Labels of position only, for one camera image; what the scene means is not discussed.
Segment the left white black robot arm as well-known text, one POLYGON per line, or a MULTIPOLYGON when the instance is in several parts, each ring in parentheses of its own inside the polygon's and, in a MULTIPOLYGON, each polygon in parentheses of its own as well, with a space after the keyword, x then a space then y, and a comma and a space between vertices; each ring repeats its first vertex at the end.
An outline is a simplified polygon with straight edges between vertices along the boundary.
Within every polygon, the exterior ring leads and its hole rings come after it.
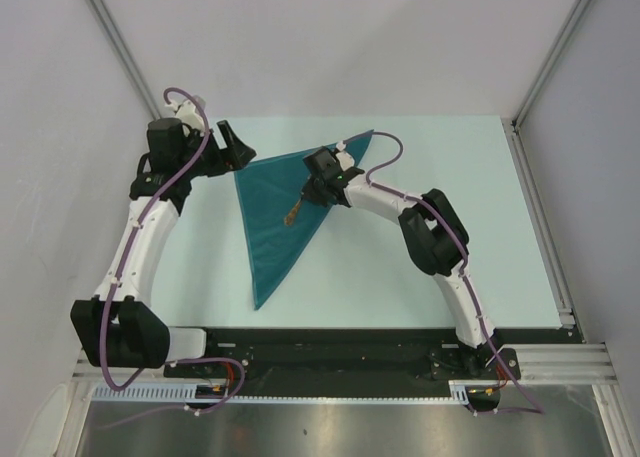
POLYGON ((75 301, 70 312, 92 366, 157 369, 186 359, 202 377, 219 369, 221 353, 206 343, 204 330, 170 327, 150 308, 161 254, 193 180, 241 170, 256 155, 228 121, 218 122, 216 132, 223 147, 185 118, 149 123, 148 150, 130 186, 128 219, 114 259, 93 296, 75 301))

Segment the gold ornate fork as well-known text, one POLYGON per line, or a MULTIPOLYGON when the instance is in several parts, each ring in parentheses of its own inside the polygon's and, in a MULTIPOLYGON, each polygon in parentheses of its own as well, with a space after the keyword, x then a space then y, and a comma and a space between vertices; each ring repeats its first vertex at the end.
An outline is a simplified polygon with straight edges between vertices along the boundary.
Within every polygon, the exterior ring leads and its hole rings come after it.
POLYGON ((285 226, 290 227, 294 224, 296 217, 300 211, 301 205, 302 205, 302 200, 299 199, 291 208, 291 210, 286 214, 286 216, 283 219, 285 226))

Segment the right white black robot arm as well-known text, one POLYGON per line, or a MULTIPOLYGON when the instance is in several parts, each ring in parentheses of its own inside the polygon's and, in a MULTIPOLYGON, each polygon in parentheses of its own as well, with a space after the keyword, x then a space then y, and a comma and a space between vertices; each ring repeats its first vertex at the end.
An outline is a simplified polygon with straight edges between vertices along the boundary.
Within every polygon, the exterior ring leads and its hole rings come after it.
POLYGON ((304 201, 366 210, 399 226, 412 263, 434 278, 454 318, 463 370, 473 378, 493 371, 500 344, 470 278, 469 235, 446 195, 433 189, 417 196, 378 183, 341 149, 321 147, 304 164, 304 201))

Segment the teal cloth napkin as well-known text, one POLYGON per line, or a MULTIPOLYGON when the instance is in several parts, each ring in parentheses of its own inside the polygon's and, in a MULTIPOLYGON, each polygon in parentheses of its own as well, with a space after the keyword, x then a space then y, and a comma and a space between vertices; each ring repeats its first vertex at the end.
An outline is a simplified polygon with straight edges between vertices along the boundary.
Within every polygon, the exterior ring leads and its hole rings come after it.
POLYGON ((309 177, 303 159, 311 153, 305 149, 262 159, 235 175, 255 310, 285 280, 329 214, 328 207, 303 204, 294 223, 285 224, 309 177))

